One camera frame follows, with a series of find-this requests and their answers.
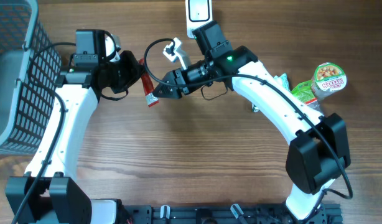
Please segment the pale green wipes packet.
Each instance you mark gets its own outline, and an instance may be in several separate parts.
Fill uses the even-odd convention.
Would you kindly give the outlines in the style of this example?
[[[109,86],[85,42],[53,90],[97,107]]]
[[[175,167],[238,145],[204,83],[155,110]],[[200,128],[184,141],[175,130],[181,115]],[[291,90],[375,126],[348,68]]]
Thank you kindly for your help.
[[[289,88],[289,81],[287,79],[287,74],[283,73],[281,76],[274,76],[274,80],[281,85],[283,88],[285,88],[287,91],[290,91]]]

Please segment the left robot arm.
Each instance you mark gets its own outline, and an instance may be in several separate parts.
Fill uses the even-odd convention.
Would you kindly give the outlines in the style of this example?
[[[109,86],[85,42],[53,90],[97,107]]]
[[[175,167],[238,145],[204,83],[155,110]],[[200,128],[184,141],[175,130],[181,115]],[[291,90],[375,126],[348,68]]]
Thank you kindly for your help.
[[[24,62],[16,112],[2,133],[0,152],[31,153],[20,177],[10,177],[5,194],[14,223],[129,223],[119,199],[92,199],[76,182],[78,155],[88,122],[110,88],[115,101],[144,69],[132,52],[121,50],[105,30],[76,32],[76,48],[66,67],[52,66],[55,45]]]

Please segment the instant noodle cup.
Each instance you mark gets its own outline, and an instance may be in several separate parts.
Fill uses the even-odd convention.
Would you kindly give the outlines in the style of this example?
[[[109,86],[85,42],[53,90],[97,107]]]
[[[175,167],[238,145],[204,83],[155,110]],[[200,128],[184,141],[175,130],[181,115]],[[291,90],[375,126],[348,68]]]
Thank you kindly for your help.
[[[319,65],[312,77],[311,90],[318,100],[344,89],[347,84],[347,76],[342,68],[334,63]]]

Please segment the grey plastic mesh basket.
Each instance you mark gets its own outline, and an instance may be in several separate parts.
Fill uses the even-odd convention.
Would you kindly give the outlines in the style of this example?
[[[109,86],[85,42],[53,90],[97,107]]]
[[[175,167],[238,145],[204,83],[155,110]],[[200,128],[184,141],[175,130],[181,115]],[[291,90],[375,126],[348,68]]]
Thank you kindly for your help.
[[[62,64],[37,1],[0,1],[0,154],[33,154],[52,112]]]

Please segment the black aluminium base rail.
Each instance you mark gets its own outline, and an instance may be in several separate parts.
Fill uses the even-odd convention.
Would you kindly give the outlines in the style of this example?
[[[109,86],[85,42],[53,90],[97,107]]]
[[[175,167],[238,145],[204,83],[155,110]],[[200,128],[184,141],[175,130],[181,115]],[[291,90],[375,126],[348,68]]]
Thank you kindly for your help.
[[[227,207],[124,206],[120,223],[124,224],[276,224],[304,223],[291,215],[283,203],[255,206],[233,204]]]

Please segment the red snack packet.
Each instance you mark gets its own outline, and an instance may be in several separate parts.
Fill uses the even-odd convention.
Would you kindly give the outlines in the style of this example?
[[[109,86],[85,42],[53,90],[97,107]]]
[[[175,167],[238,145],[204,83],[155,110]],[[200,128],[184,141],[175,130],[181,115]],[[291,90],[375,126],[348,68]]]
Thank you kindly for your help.
[[[143,71],[141,75],[141,80],[142,80],[142,85],[143,85],[144,94],[146,96],[148,107],[152,107],[158,104],[159,99],[155,97],[152,93],[154,91],[154,85],[152,83],[150,76],[148,75],[146,71]]]

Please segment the white barcode scanner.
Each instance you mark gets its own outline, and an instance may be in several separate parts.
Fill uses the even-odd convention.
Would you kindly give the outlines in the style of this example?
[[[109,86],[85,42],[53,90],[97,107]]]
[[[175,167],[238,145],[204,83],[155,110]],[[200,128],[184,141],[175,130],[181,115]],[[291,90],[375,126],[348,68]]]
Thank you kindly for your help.
[[[193,31],[213,20],[212,0],[185,0],[187,36],[193,39]]]

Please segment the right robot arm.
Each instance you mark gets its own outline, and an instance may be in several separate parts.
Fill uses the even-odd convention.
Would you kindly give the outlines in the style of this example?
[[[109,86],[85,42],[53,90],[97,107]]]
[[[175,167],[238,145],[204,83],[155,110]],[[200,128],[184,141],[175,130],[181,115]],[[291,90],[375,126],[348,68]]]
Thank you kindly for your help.
[[[332,183],[346,177],[351,163],[344,120],[325,116],[298,100],[278,84],[263,63],[245,46],[233,48],[216,21],[193,32],[203,60],[190,63],[179,39],[165,40],[164,55],[181,67],[166,73],[153,94],[179,99],[214,82],[256,105],[286,140],[289,150],[286,171],[292,180],[286,199],[287,214],[296,223],[312,221]]]

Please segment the green snack bag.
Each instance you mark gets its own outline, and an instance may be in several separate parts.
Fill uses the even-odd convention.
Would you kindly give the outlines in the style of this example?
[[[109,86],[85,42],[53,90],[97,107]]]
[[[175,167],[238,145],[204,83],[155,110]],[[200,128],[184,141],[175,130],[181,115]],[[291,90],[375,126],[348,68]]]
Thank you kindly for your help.
[[[291,93],[301,102],[306,104],[308,107],[318,111],[322,112],[319,101],[313,94],[311,90],[312,86],[312,80],[307,80],[302,83],[299,83],[296,85],[292,90]]]

